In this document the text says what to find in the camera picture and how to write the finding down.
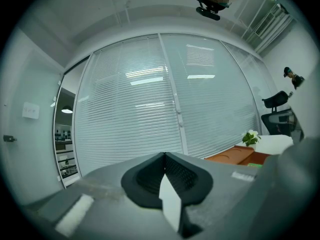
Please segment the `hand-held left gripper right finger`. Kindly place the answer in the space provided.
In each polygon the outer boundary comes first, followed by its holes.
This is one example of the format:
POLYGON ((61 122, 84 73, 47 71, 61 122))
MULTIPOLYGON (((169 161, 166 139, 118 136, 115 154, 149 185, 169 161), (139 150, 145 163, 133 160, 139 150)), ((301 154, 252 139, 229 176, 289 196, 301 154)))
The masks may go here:
POLYGON ((184 207, 200 204, 213 188, 208 171, 169 152, 165 153, 164 172, 184 207))

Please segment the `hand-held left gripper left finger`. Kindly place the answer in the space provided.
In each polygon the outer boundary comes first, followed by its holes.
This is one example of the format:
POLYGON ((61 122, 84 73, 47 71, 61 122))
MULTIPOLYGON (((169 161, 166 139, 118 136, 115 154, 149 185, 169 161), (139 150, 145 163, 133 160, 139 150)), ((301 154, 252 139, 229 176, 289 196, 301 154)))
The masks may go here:
POLYGON ((127 170, 121 186, 136 205, 147 209, 161 209, 160 186, 165 175, 166 155, 161 152, 127 170))

